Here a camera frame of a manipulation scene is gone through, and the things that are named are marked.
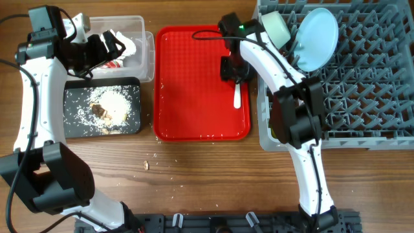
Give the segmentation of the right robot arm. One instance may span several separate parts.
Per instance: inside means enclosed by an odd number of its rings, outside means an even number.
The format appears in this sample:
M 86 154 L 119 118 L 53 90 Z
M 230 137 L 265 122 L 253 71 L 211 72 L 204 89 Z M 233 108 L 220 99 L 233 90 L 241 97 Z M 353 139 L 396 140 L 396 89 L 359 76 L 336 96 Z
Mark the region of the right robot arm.
M 237 14 L 218 22 L 216 40 L 224 40 L 228 56 L 221 57 L 220 77 L 236 85 L 257 74 L 273 97 L 270 126 L 292 157 L 300 203 L 292 224 L 302 232 L 322 232 L 338 224 L 321 160 L 321 130 L 325 118 L 323 89 L 317 77 L 306 78 L 279 53 L 290 40 L 278 12 L 242 23 Z

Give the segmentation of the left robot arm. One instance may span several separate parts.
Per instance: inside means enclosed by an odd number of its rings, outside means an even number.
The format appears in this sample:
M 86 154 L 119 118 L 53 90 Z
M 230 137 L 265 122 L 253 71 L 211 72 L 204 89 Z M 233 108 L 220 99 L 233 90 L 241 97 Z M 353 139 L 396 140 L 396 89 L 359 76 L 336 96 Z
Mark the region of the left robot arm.
M 69 76 L 91 80 L 94 68 L 121 56 L 125 45 L 111 32 L 84 42 L 67 34 L 68 14 L 56 6 L 31 8 L 32 32 L 19 44 L 12 66 L 21 73 L 23 101 L 12 154 L 1 158 L 1 177 L 10 187 L 5 221 L 12 224 L 12 200 L 33 213 L 76 217 L 98 232 L 142 232 L 143 224 L 125 203 L 96 189 L 90 167 L 68 147 L 63 94 Z

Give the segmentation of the green bowl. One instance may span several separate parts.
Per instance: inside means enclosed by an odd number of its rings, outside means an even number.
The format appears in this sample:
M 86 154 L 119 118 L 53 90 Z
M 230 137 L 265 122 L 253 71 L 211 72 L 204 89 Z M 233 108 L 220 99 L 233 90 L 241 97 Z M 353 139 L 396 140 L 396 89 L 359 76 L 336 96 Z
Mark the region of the green bowl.
M 277 49 L 281 49 L 291 39 L 290 31 L 279 12 L 262 15 L 261 20 L 266 33 Z

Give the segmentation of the red snack wrapper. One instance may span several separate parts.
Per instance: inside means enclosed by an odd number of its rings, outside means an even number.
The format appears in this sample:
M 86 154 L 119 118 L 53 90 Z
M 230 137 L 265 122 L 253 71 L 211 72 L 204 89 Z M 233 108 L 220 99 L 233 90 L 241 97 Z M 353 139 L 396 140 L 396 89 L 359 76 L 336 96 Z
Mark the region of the red snack wrapper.
M 122 68 L 122 62 L 117 61 L 117 60 L 113 60 L 113 61 L 109 61 L 101 66 L 99 66 L 100 69 L 117 69 L 117 68 Z

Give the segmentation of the white napkin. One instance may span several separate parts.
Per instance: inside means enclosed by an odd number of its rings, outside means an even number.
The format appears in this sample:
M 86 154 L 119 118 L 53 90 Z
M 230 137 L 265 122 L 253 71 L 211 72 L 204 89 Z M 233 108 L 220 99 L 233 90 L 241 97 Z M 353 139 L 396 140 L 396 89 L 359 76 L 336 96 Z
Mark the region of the white napkin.
M 126 50 L 116 60 L 122 62 L 123 67 L 129 67 L 129 63 L 135 60 L 135 43 L 132 41 L 132 39 L 125 37 L 120 31 L 115 32 L 113 29 L 111 29 L 110 32 L 112 32 L 126 46 Z

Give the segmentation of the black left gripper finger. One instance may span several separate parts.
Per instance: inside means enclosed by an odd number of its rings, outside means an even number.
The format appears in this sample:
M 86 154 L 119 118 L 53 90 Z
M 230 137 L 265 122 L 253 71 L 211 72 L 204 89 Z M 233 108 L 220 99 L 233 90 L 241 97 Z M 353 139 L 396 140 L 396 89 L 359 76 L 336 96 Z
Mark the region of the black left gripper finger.
M 110 54 L 122 54 L 126 50 L 126 46 L 112 32 L 107 30 L 102 36 Z
M 92 54 L 90 57 L 86 59 L 84 68 L 90 71 L 94 69 L 99 69 L 99 66 L 113 60 L 116 60 L 115 54 Z

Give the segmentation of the light blue plate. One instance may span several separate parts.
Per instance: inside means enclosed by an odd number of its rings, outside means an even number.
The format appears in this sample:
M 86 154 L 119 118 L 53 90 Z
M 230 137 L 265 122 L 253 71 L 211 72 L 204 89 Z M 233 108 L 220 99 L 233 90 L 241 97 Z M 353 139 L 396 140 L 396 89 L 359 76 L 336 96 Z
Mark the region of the light blue plate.
M 323 67 L 334 54 L 338 33 L 338 22 L 329 10 L 317 8 L 308 13 L 295 38 L 298 68 L 311 72 Z

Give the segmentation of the white plastic spoon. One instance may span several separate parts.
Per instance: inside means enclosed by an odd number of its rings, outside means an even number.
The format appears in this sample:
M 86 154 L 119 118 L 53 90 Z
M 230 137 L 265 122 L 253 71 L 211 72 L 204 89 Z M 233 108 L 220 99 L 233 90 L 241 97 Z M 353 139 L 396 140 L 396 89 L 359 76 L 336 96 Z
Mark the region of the white plastic spoon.
M 234 90 L 234 108 L 241 108 L 241 85 L 239 83 L 235 84 Z

